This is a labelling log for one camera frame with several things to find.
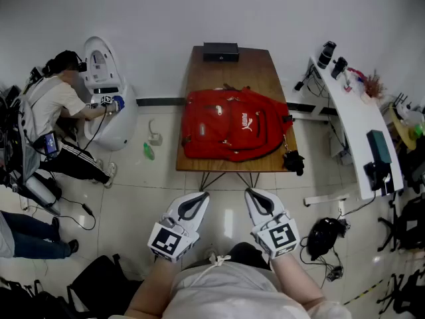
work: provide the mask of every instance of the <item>black shoe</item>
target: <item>black shoe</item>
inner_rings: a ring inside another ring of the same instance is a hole
[[[80,245],[78,244],[77,240],[71,240],[68,242],[68,244],[69,244],[69,248],[71,248],[71,254],[78,252],[78,248]]]
[[[53,241],[60,241],[59,236],[59,219],[57,217],[53,217],[52,219],[52,227],[56,231],[57,236],[53,239]]]

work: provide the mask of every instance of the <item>yellow and black tape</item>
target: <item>yellow and black tape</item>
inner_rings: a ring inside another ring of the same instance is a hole
[[[362,296],[364,296],[365,294],[367,294],[367,293],[369,293],[372,289],[374,289],[376,286],[378,286],[382,281],[384,281],[383,279],[380,281],[380,282],[378,282],[378,283],[376,283],[376,284],[374,284],[372,287],[370,287],[370,289],[368,289],[368,290],[366,290],[366,291],[364,291],[363,293],[360,293],[358,296],[356,296],[354,299],[351,299],[350,301],[347,301],[346,303],[344,303],[344,305],[347,305],[347,304],[349,304],[350,302],[352,302],[352,301],[354,301],[354,300],[357,300],[358,298],[361,298]]]

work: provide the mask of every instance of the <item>blue glove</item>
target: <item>blue glove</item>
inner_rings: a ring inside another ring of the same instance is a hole
[[[117,112],[125,108],[124,99],[122,99],[121,96],[114,96],[112,99],[114,100],[117,107]]]

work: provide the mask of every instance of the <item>striped pants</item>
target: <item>striped pants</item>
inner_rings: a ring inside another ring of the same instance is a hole
[[[41,161],[40,169],[64,173],[76,179],[95,179],[105,184],[109,180],[109,175],[100,169],[90,152],[79,149],[74,144],[61,140],[62,149],[58,156],[50,161]]]

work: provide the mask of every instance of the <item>puma logo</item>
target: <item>puma logo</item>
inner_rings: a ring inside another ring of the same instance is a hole
[[[248,114],[242,113],[242,126],[243,126],[242,130],[249,129],[252,132],[252,129],[250,128],[251,123],[252,123],[252,118],[250,118],[248,121]]]

